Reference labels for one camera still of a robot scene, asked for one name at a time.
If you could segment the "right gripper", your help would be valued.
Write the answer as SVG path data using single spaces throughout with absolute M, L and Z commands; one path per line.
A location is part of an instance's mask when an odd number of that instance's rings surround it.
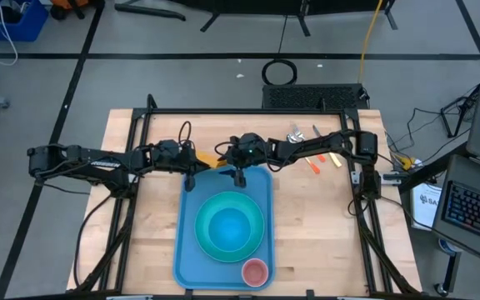
M 234 168 L 219 173 L 231 176 L 235 187 L 245 188 L 247 179 L 243 170 L 264 164 L 267 159 L 268 146 L 256 133 L 245 133 L 241 137 L 231 136 L 227 143 L 227 151 L 222 155 L 222 160 Z

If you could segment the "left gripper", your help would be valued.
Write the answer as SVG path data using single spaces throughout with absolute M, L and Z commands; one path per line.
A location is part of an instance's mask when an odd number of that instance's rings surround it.
M 191 192 L 195 188 L 196 173 L 208 170 L 211 166 L 196 157 L 196 152 L 189 145 L 180 145 L 169 139 L 152 146 L 152 170 L 185 175 L 184 189 Z

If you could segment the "orange napkin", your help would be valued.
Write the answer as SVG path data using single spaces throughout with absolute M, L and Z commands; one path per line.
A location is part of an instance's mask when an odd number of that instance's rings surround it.
M 199 161 L 206 163 L 210 168 L 221 168 L 227 165 L 226 160 L 221 160 L 216 153 L 196 151 L 196 157 Z

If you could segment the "blue-teal bowl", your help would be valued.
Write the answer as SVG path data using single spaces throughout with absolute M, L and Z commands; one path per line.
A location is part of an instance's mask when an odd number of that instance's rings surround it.
M 208 234 L 214 246 L 224 252 L 242 248 L 249 240 L 251 226 L 248 217 L 236 208 L 225 208 L 210 219 Z

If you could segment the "teal plate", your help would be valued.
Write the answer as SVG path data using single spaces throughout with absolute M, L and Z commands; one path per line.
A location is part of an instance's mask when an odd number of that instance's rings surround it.
M 225 208 L 236 208 L 248 218 L 251 235 L 247 243 L 237 251 L 224 252 L 213 245 L 208 234 L 212 216 Z M 210 197 L 197 211 L 194 221 L 197 244 L 210 258 L 221 263 L 236 263 L 255 253 L 263 241 L 265 219 L 261 208 L 247 195 L 239 192 L 221 192 Z

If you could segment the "fork with orange handle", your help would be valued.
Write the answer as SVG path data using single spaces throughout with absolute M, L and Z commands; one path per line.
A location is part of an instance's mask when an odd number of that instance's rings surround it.
M 294 135 L 300 139 L 301 141 L 304 141 L 305 140 L 305 137 L 303 135 L 303 133 L 301 132 L 301 130 L 299 129 L 299 127 L 294 123 L 292 125 L 292 130 L 293 130 L 293 133 Z M 318 154 L 317 155 L 317 159 L 321 162 L 321 163 L 325 163 L 326 162 L 326 158 L 322 155 L 322 154 Z

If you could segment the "knife with pale yellow handle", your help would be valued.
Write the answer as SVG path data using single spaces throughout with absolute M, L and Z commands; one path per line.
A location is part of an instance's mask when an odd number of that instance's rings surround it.
M 312 126 L 312 130 L 314 131 L 314 133 L 316 134 L 317 137 L 321 137 L 322 134 L 319 132 L 318 128 L 313 125 Z M 333 153 L 333 152 L 330 152 L 328 154 L 328 156 L 331 158 L 333 164 L 335 165 L 336 168 L 340 168 L 342 166 L 342 163 L 340 162 L 340 160 L 337 158 L 336 154 Z

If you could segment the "pink cup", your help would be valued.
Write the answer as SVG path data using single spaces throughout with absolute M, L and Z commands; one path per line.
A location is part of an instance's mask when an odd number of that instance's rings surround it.
M 259 258 L 250 258 L 242 266 L 242 280 L 252 288 L 259 288 L 269 277 L 267 264 Z

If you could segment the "blue plastic tray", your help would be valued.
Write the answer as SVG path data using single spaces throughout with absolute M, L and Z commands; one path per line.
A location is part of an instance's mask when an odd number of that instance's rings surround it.
M 273 176 L 264 167 L 249 167 L 243 171 L 247 186 L 235 187 L 228 175 L 219 173 L 227 169 L 231 167 L 201 172 L 195 176 L 195 188 L 191 192 L 181 189 L 172 274 L 183 288 L 259 291 L 270 286 L 275 277 Z M 247 195 L 261 208 L 265 219 L 261 245 L 256 252 L 239 262 L 227 263 L 212 259 L 199 247 L 195 237 L 194 221 L 199 208 L 210 197 L 223 192 Z M 250 258 L 259 258 L 268 266 L 269 277 L 261 287 L 249 287 L 243 281 L 242 267 Z

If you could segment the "black perforated computer case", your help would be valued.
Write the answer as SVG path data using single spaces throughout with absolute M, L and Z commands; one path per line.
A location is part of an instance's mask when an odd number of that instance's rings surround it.
M 262 89 L 264 108 L 368 109 L 369 99 L 366 89 L 358 83 L 266 85 Z

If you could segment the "black divider screen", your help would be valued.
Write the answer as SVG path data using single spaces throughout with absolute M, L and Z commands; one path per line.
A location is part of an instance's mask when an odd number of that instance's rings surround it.
M 306 37 L 310 36 L 306 16 L 334 13 L 374 12 L 378 3 L 379 11 L 387 16 L 392 30 L 397 30 L 391 14 L 395 0 L 171 0 L 189 8 L 210 12 L 212 17 L 201 28 L 205 32 L 221 14 L 258 14 L 295 16 Z

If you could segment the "yellow connector bundle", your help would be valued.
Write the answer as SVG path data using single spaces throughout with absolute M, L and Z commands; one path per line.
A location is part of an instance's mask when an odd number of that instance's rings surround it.
M 407 155 L 403 155 L 402 153 L 391 153 L 392 157 L 396 159 L 396 161 L 401 165 L 402 169 L 405 171 L 409 171 L 414 168 L 421 167 L 423 165 L 422 161 L 415 158 L 409 157 Z

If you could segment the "orange and black bag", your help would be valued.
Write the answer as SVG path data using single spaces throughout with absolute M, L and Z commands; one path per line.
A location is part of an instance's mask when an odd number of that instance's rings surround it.
M 103 0 L 50 0 L 52 7 L 49 12 L 52 18 L 61 21 L 64 20 L 69 13 L 74 13 L 78 19 L 84 19 L 85 7 L 102 8 Z

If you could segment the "blue plastic bin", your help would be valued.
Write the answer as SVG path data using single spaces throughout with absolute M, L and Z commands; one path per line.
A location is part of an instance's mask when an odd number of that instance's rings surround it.
M 39 0 L 14 1 L 19 5 L 27 3 L 27 8 L 21 13 L 18 22 L 10 22 L 6 16 L 3 16 L 7 30 L 0 25 L 0 41 L 5 40 L 3 34 L 8 33 L 13 42 L 34 42 L 48 19 L 48 10 Z

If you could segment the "black metal frame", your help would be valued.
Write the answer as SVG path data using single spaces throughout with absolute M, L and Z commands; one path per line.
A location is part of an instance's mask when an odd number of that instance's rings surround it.
M 307 137 L 313 124 L 322 133 L 341 127 L 338 115 L 255 113 L 256 109 L 211 109 L 166 114 L 154 111 L 148 126 L 146 143 L 177 139 L 185 120 L 192 124 L 192 140 L 198 151 L 210 153 L 216 144 L 230 136 L 257 133 L 265 138 L 284 139 L 290 123 L 296 123 Z M 378 110 L 358 110 L 362 130 L 379 136 L 379 152 L 389 157 L 387 138 Z M 110 111 L 101 149 L 125 150 L 132 109 Z M 203 295 L 299 296 L 306 291 L 316 296 L 366 296 L 366 275 L 357 222 L 349 216 L 351 200 L 347 166 L 335 168 L 328 159 L 321 163 L 322 172 L 315 175 L 304 160 L 273 173 L 276 187 L 274 216 L 276 238 L 276 272 L 269 287 L 258 292 L 194 290 L 193 297 Z M 173 253 L 179 193 L 182 179 L 177 174 L 153 172 L 142 180 L 136 200 L 132 237 L 122 292 L 153 296 L 183 296 L 184 289 L 173 277 Z M 115 202 L 109 199 L 89 219 L 82 234 L 79 255 L 80 283 L 94 269 L 104 254 Z M 402 209 L 384 199 L 376 201 L 378 220 L 386 254 L 398 271 L 417 290 L 422 291 L 418 268 Z

